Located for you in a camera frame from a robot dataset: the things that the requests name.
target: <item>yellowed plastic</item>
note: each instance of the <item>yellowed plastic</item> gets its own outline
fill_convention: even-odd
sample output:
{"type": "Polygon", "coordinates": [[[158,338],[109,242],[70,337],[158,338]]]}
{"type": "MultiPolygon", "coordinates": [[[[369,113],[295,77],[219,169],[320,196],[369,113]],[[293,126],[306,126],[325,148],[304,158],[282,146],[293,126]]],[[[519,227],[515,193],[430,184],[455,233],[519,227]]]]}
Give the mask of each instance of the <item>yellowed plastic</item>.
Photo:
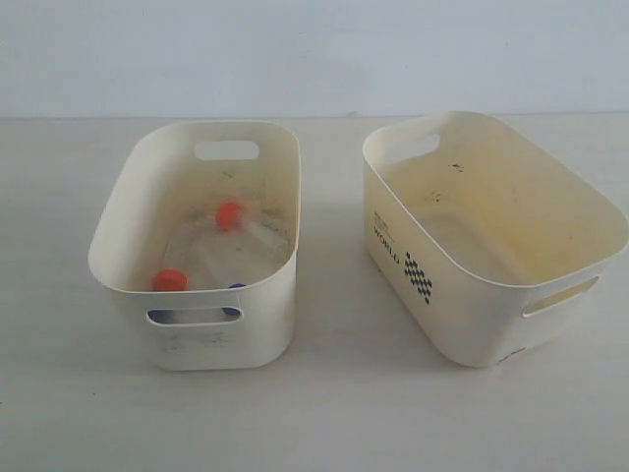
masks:
{"type": "Polygon", "coordinates": [[[460,364],[493,365],[556,336],[627,244],[616,206],[494,118],[394,124],[371,134],[364,154],[369,252],[460,364]],[[434,135],[435,150],[391,160],[434,135]]]}
{"type": "Polygon", "coordinates": [[[152,362],[170,370],[256,367],[286,349],[293,333],[300,183],[298,141],[272,123],[180,123],[136,145],[95,231],[89,266],[152,362]],[[259,156],[200,160],[195,155],[199,143],[226,141],[254,142],[259,156]],[[288,223],[291,248],[283,266],[242,288],[151,292],[172,229],[229,200],[288,223]],[[205,324],[158,324],[147,315],[223,307],[241,315],[205,324]]]}

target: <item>white wall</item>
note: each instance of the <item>white wall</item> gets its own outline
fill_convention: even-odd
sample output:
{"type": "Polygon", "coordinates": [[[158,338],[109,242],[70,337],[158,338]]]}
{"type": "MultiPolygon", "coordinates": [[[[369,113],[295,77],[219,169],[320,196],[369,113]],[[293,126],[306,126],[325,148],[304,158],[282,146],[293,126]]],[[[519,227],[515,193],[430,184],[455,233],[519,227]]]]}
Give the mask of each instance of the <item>white wall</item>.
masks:
{"type": "Polygon", "coordinates": [[[0,116],[629,110],[626,0],[0,0],[0,116]]]}

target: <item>checkered flag logo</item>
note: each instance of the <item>checkered flag logo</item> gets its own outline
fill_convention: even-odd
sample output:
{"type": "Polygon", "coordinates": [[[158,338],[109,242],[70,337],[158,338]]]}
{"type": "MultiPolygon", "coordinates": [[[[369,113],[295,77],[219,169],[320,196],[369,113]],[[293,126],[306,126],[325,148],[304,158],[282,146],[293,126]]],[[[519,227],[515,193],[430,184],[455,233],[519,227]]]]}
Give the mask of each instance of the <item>checkered flag logo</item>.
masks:
{"type": "Polygon", "coordinates": [[[411,281],[411,284],[417,288],[417,292],[424,297],[426,304],[430,304],[430,296],[432,295],[432,282],[423,270],[417,266],[417,262],[406,253],[406,261],[404,262],[404,274],[411,281]]]}

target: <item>cream plastic basket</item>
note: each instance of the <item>cream plastic basket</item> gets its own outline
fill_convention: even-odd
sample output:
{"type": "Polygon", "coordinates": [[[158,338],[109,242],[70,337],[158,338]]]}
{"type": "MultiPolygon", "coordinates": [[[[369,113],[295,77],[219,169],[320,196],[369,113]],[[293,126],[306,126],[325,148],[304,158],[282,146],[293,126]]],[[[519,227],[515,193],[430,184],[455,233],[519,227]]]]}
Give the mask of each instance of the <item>cream plastic basket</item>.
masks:
{"type": "Polygon", "coordinates": [[[494,118],[387,126],[364,156],[368,250],[457,363],[494,365],[556,336],[627,244],[616,206],[494,118]],[[438,146],[391,160],[421,140],[438,146]]]}
{"type": "Polygon", "coordinates": [[[179,123],[136,145],[96,228],[89,267],[154,364],[168,370],[256,367],[286,349],[293,333],[300,182],[298,141],[272,123],[179,123]],[[217,142],[253,142],[259,155],[197,157],[197,145],[217,142]],[[291,249],[283,266],[242,288],[151,292],[172,228],[191,210],[225,199],[288,222],[291,249]],[[202,324],[160,324],[148,315],[225,307],[240,315],[202,324]]]}

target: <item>table surface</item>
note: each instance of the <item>table surface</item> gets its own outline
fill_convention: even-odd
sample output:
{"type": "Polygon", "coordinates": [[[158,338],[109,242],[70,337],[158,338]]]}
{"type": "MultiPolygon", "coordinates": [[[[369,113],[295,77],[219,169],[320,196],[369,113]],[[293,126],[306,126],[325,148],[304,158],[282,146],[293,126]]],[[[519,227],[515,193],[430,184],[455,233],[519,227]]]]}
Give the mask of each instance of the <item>table surface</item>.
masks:
{"type": "MultiPolygon", "coordinates": [[[[501,118],[629,213],[629,115],[501,118]]],[[[295,336],[196,373],[150,366],[87,268],[126,156],[166,121],[0,121],[0,470],[627,470],[627,256],[558,339],[459,367],[364,249],[362,141],[397,119],[277,121],[303,146],[295,336]]]]}

